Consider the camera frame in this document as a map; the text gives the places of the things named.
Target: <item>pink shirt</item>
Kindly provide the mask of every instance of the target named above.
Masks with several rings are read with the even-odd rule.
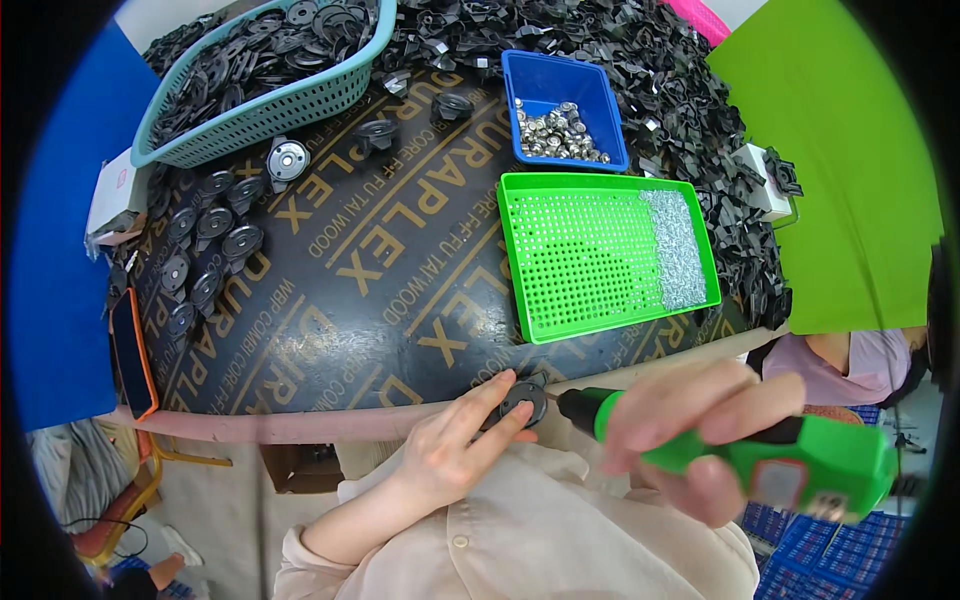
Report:
[[[859,406],[882,402],[903,385],[910,369],[910,346],[899,329],[850,334],[850,374],[846,377],[817,356],[802,336],[788,333],[763,360],[763,378],[796,372],[806,384],[806,403]]]

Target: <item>green board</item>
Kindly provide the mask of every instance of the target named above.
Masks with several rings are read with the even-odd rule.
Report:
[[[640,190],[683,195],[707,300],[670,310],[660,292],[651,209]],[[713,252],[693,186],[591,173],[505,173],[500,219],[523,339],[556,342],[720,303]]]
[[[933,163],[851,14],[836,0],[770,0],[708,62],[747,136],[796,163],[804,188],[799,222],[777,230],[791,331],[925,324],[930,246],[943,233]]]

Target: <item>left hand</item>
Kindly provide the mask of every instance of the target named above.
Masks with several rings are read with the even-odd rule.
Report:
[[[471,442],[514,382],[512,370],[501,372],[454,400],[440,414],[417,423],[407,438],[403,462],[394,473],[402,488],[431,511],[436,510],[466,497],[511,442],[535,442],[537,434],[523,429],[534,411],[529,401],[520,402]]]

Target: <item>chair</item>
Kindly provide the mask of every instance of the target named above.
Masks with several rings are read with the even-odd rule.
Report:
[[[233,462],[229,459],[206,458],[180,453],[173,438],[170,439],[173,451],[166,450],[157,443],[154,434],[147,431],[136,431],[136,443],[140,455],[140,465],[146,465],[147,461],[153,462],[150,482],[145,486],[137,484],[135,481],[131,482],[100,516],[101,519],[109,520],[99,520],[93,527],[81,534],[70,534],[77,556],[85,564],[91,566],[106,564],[113,555],[113,549],[117,542],[120,541],[121,536],[128,529],[128,525],[124,522],[130,522],[147,512],[147,503],[160,485],[160,477],[163,475],[163,461],[184,461],[213,467],[233,466]]]

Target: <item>beige shirt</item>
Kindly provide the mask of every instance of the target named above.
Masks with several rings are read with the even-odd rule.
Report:
[[[396,469],[401,448],[346,502]],[[627,498],[586,490],[573,452],[513,444],[470,495],[374,548],[358,566],[283,540],[275,600],[424,598],[752,598],[753,550],[733,523],[720,529],[666,507],[658,492]]]

